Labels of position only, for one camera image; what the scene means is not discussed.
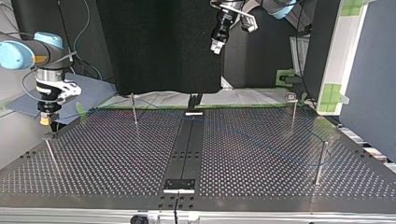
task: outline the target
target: black cable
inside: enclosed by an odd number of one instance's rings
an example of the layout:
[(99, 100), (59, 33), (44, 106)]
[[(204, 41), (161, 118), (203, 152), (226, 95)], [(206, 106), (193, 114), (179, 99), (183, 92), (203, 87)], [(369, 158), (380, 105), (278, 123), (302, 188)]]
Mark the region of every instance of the black cable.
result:
[(177, 217), (177, 203), (178, 203), (178, 195), (175, 203), (175, 210), (174, 210), (174, 216), (175, 216), (175, 224), (178, 224), (178, 217)]
[(304, 1), (305, 1), (305, 0), (297, 0), (295, 3), (286, 4), (286, 3), (283, 3), (283, 2), (281, 2), (281, 1), (279, 1), (279, 0), (274, 0), (275, 3), (277, 3), (278, 5), (280, 5), (280, 6), (282, 6), (282, 7), (294, 6), (294, 5), (297, 5), (297, 4), (299, 4), (299, 3), (301, 3), (301, 2), (304, 2)]
[(308, 98), (311, 100), (312, 105), (314, 106), (315, 110), (317, 110), (317, 106), (315, 105), (314, 100), (312, 99), (311, 93), (309, 92), (309, 90), (308, 90), (308, 88), (306, 86), (306, 82), (305, 82), (305, 79), (304, 79), (304, 72), (301, 69), (301, 65), (300, 65), (300, 53), (299, 53), (299, 48), (298, 48), (298, 35), (299, 35), (298, 28), (300, 27), (300, 21), (301, 21), (301, 17), (303, 15), (303, 11), (304, 11), (304, 5), (305, 5), (305, 0), (303, 0), (302, 4), (301, 4), (301, 11), (300, 11), (300, 14), (299, 14), (299, 17), (298, 17), (298, 20), (297, 20), (297, 28), (296, 28), (296, 30), (297, 30), (297, 34), (296, 34), (297, 64), (298, 64), (298, 67), (299, 67), (299, 70), (300, 70), (301, 80), (303, 81), (303, 85), (304, 85), (306, 94), (308, 95)]
[[(88, 65), (92, 70), (94, 70), (94, 71), (96, 72), (96, 70), (93, 68), (93, 66), (92, 66), (90, 63), (88, 63), (87, 61), (81, 60), (81, 59), (78, 58), (78, 57), (76, 57), (75, 60), (78, 61), (79, 63), (85, 63), (85, 64)], [(96, 75), (97, 75), (96, 77), (94, 77), (93, 75), (91, 75), (88, 71), (86, 71), (86, 72), (88, 73), (88, 75), (89, 75), (90, 77), (93, 77), (93, 78), (96, 78), (96, 79), (99, 79), (99, 80), (100, 80), (100, 75), (99, 75), (98, 72), (96, 72)]]

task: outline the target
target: black metal strip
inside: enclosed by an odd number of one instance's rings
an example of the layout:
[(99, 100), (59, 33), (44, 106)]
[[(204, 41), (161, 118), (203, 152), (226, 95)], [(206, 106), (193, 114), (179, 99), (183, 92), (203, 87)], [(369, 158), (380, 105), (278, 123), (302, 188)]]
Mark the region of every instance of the black metal strip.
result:
[(193, 194), (179, 194), (177, 209), (193, 210), (193, 203), (198, 195), (201, 178), (201, 161), (203, 155), (205, 114), (194, 116), (192, 122), (190, 142), (186, 151), (186, 162), (183, 168), (182, 179), (195, 180), (195, 192)]

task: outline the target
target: green tape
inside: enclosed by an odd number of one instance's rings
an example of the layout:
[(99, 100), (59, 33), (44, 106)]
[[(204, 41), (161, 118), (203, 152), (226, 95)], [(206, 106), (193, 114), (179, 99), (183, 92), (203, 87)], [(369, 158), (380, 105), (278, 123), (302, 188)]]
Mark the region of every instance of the green tape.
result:
[(0, 102), (0, 113), (8, 110), (7, 106), (10, 104), (10, 101)]
[[(131, 105), (110, 105), (110, 106), (100, 106), (99, 109), (132, 109)], [(186, 105), (159, 105), (159, 106), (152, 106), (152, 105), (137, 105), (135, 109), (140, 110), (157, 110), (157, 109), (187, 109)]]
[(76, 102), (76, 110), (80, 115), (81, 122), (85, 121), (85, 119), (88, 117), (88, 111), (84, 109), (82, 103)]
[(363, 0), (345, 0), (341, 9), (341, 16), (359, 16)]
[(341, 101), (341, 84), (327, 83), (320, 98), (319, 111), (335, 112), (335, 108)]
[(280, 80), (281, 77), (294, 77), (295, 76), (295, 71), (294, 69), (289, 69), (289, 70), (277, 70), (276, 72), (276, 82), (275, 85), (280, 87), (292, 87), (293, 84), (287, 84), (286, 82)]

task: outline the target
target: vertical metal post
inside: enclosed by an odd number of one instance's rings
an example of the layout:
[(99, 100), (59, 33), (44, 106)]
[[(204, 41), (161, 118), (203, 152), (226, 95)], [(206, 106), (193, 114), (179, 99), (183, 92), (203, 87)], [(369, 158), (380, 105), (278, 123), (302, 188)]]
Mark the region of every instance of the vertical metal post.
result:
[(328, 142), (323, 142), (322, 145), (322, 151), (320, 153), (320, 159), (319, 159), (319, 164), (318, 164), (318, 170), (317, 170), (317, 176), (315, 177), (315, 185), (319, 184), (323, 165), (324, 165), (324, 160), (326, 158), (326, 151), (329, 143)]
[(294, 120), (296, 119), (297, 103), (298, 103), (298, 101), (294, 102), (293, 121), (292, 121), (293, 123), (294, 123)]
[(134, 111), (134, 123), (137, 124), (137, 116), (136, 116), (136, 109), (134, 106), (134, 94), (131, 94), (131, 104), (132, 104), (132, 110)]

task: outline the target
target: small metal part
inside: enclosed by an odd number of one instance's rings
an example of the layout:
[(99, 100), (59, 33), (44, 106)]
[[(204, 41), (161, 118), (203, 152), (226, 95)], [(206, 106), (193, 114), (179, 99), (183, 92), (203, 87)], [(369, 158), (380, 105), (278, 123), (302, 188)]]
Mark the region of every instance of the small metal part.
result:
[(163, 193), (193, 194), (195, 192), (194, 179), (167, 179)]
[(329, 145), (328, 142), (323, 142), (322, 151), (321, 151), (321, 154), (320, 154), (320, 159), (319, 159), (319, 164), (318, 164), (318, 171), (317, 171), (317, 175), (315, 177), (315, 185), (318, 185), (319, 181), (320, 181), (321, 172), (322, 172), (322, 169), (323, 169), (324, 160), (326, 158), (326, 151), (327, 151), (328, 145)]
[(222, 47), (225, 45), (225, 42), (221, 42), (215, 39), (212, 39), (212, 45), (210, 50), (212, 50), (215, 54), (220, 54)]
[(62, 81), (62, 70), (38, 69), (36, 79), (39, 81), (48, 81), (48, 82)]
[(296, 118), (296, 110), (297, 110), (297, 103), (298, 103), (297, 94), (294, 92), (291, 92), (291, 91), (287, 92), (286, 93), (286, 102), (294, 103), (293, 120), (292, 120), (292, 123), (294, 123), (294, 120)]

